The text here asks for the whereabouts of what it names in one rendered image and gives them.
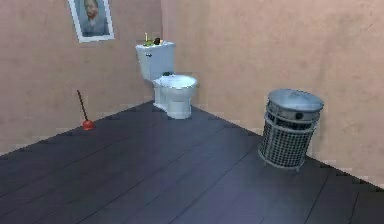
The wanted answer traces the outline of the grey mesh trash can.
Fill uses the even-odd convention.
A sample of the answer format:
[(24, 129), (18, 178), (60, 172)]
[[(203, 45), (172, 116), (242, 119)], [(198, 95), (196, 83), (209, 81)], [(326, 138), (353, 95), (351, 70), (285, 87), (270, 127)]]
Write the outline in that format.
[(288, 88), (271, 91), (258, 146), (264, 164), (298, 172), (305, 162), (323, 107), (321, 98), (305, 91)]

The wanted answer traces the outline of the white toilet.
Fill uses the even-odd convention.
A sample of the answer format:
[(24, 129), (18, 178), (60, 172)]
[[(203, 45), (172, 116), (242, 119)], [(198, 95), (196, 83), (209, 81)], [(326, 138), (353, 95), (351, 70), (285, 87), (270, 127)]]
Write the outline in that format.
[(142, 78), (154, 89), (153, 105), (173, 119), (187, 119), (198, 80), (175, 72), (175, 48), (176, 44), (169, 41), (135, 46)]

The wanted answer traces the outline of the white framed portrait picture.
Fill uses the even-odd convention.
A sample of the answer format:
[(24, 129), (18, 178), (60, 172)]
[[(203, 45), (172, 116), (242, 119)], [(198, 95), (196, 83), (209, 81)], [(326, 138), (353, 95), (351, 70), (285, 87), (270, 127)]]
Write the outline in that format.
[(67, 0), (79, 43), (114, 40), (109, 0)]

